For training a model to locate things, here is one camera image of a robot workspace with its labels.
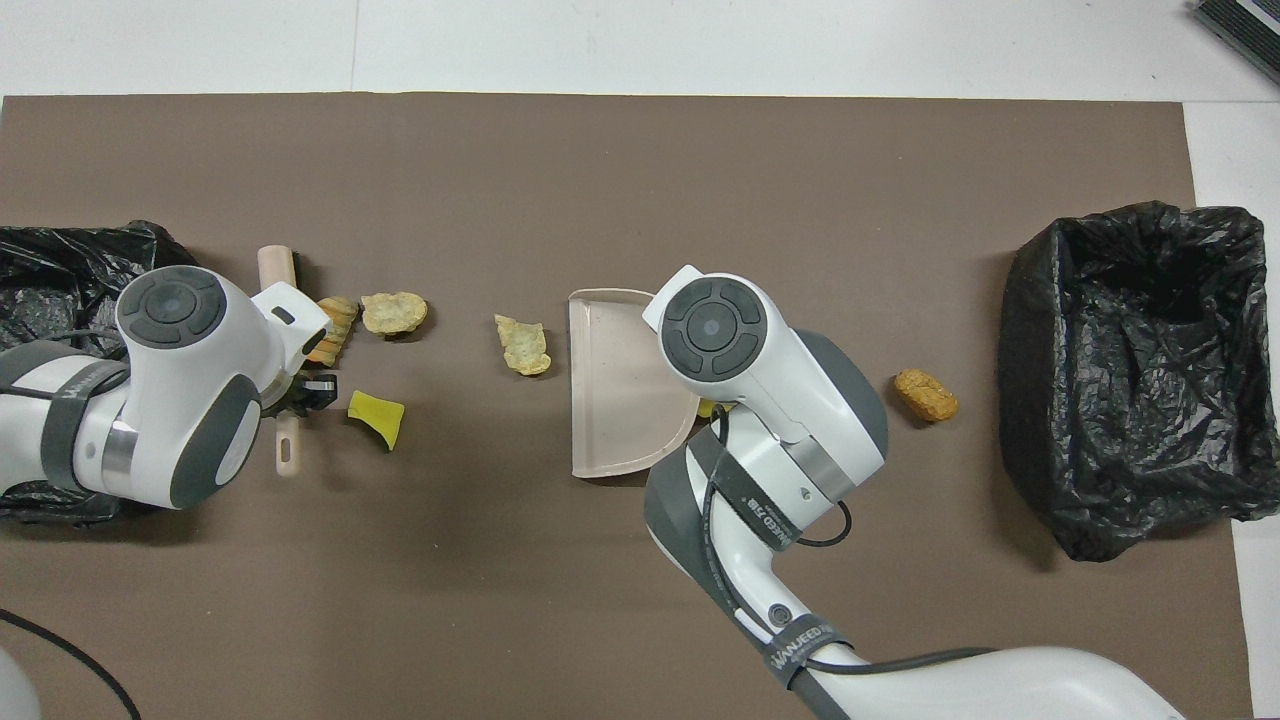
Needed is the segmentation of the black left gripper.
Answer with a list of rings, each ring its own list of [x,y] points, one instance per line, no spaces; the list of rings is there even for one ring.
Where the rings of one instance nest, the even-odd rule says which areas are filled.
[[[279,375],[262,396],[262,418],[291,414],[306,418],[337,400],[338,382],[333,373],[298,372]]]

